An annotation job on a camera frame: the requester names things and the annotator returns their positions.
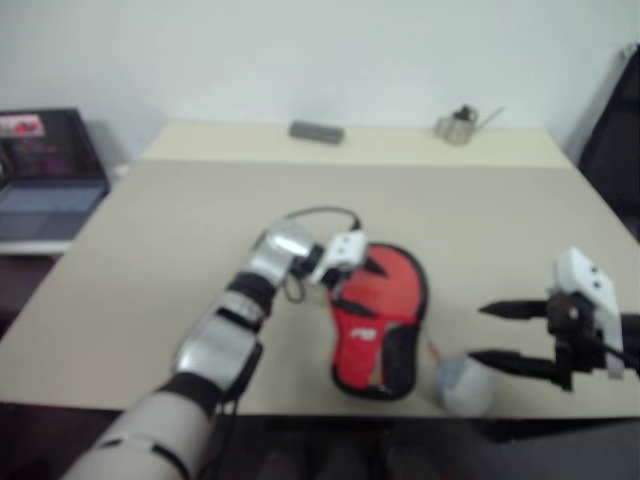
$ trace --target black cable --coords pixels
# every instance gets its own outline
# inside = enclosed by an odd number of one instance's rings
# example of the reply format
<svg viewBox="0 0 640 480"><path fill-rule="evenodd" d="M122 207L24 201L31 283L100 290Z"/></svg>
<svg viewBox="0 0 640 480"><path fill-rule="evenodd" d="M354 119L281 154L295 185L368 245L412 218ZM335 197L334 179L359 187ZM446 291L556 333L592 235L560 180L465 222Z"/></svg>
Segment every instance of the black cable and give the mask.
<svg viewBox="0 0 640 480"><path fill-rule="evenodd" d="M305 215L312 215L315 213L341 213L353 219L351 230L359 230L362 228L362 222L360 221L360 217L358 216L358 214L353 210L349 210L348 208L344 208L344 207L321 206L321 207L303 208L301 210L296 210L295 212L291 212L285 215L285 218L296 218L296 217L302 217Z"/></svg>
<svg viewBox="0 0 640 480"><path fill-rule="evenodd" d="M589 335L588 333L583 333L582 336L586 340L591 342L594 346L598 347L599 349L607 353L610 353L614 357L617 357L620 360L624 361L628 367L631 367L634 370L640 370L640 360L633 357L632 355L629 355L628 353L625 353L625 352L621 352L620 350L615 349L611 345L603 342L602 340L600 340L597 337L594 337L593 335Z"/></svg>
<svg viewBox="0 0 640 480"><path fill-rule="evenodd" d="M298 296L293 296L293 294L291 293L291 288L289 286L290 279L293 279L296 285L298 286ZM298 277L294 277L293 275L287 275L287 277L284 280L283 287L284 287L283 288L284 296L287 298L287 300L290 303L294 303L294 304L302 303L304 302L304 299L307 298L307 291L304 287L304 283L302 283L302 280L300 280Z"/></svg>
<svg viewBox="0 0 640 480"><path fill-rule="evenodd" d="M222 462L224 461L224 456L227 453L227 449L229 448L229 443L231 443L231 434L233 433L233 428L236 423L236 417L238 413L238 400L235 400L232 404L231 413L225 414L224 408L221 409L221 412L218 414L220 418L216 419L216 421L222 421L222 418L228 417L228 421L224 429L222 427L216 428L216 433L220 432L218 436L220 437L220 447L218 453L213 455L213 457L205 463L200 469L200 473L198 473L198 478L201 480L217 480L220 475L220 469L222 468Z"/></svg>

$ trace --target dark floor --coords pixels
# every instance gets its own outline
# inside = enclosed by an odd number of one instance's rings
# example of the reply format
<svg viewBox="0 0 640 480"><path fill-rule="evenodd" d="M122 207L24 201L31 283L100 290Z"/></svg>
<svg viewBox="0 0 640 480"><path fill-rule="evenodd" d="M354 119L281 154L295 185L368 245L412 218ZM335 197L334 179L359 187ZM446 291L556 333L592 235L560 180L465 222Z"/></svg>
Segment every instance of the dark floor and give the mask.
<svg viewBox="0 0 640 480"><path fill-rule="evenodd" d="M3 405L0 479L60 478L116 416ZM389 452L407 449L414 461L402 464L416 476L393 477L385 470ZM281 480L434 478L425 464L450 480L637 480L640 422L238 417L220 478L267 480L267 459L282 455L296 460L299 473L280 471Z"/></svg>

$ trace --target beige table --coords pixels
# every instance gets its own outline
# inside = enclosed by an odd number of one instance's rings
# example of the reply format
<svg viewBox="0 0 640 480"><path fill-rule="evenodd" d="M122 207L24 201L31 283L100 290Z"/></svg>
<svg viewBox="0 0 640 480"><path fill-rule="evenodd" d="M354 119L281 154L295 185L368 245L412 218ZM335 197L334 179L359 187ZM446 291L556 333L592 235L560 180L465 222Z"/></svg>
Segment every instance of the beige table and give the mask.
<svg viewBox="0 0 640 480"><path fill-rule="evenodd" d="M218 153L211 138L221 139ZM317 204L357 210L373 240L401 244L419 258L432 291L426 326L445 354L519 347L550 356L543 322L508 323L476 311L496 299L543 296L550 262L571 245L610 274L623 309L640 308L638 246L546 134L487 132L465 149L417 130L357 130L347 138L336 148L288 140L277 127L167 127L0 343L0 399L126 407L165 380L178 341L260 230ZM369 138L380 142L373 150ZM382 161L405 142L411 147ZM296 155L304 160L293 162ZM343 224L326 218L309 227L326 237ZM334 340L320 290L302 306L279 298L240 412L443 414L430 392L424 338L418 386L393 403L333 386ZM630 373L623 381L603 372L576 375L572 394L498 378L496 416L640 413L640 382Z"/></svg>

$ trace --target gray eraser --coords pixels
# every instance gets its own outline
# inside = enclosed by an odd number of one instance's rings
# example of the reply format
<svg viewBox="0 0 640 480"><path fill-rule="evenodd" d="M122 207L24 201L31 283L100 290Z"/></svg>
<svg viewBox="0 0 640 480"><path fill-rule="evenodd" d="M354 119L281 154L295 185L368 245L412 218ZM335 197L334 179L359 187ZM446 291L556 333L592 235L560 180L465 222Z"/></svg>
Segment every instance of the gray eraser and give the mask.
<svg viewBox="0 0 640 480"><path fill-rule="evenodd" d="M338 145L344 138L344 130L317 123L295 121L289 127L289 136Z"/></svg>

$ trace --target white ball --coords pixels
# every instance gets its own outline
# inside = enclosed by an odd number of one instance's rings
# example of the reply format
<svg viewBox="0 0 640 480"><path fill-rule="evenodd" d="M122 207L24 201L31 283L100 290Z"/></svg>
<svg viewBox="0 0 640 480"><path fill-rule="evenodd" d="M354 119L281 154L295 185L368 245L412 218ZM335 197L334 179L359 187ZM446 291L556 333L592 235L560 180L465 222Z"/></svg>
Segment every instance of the white ball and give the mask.
<svg viewBox="0 0 640 480"><path fill-rule="evenodd" d="M485 415L493 405L495 378L491 369L466 355L440 361L436 390L444 408L459 417Z"/></svg>

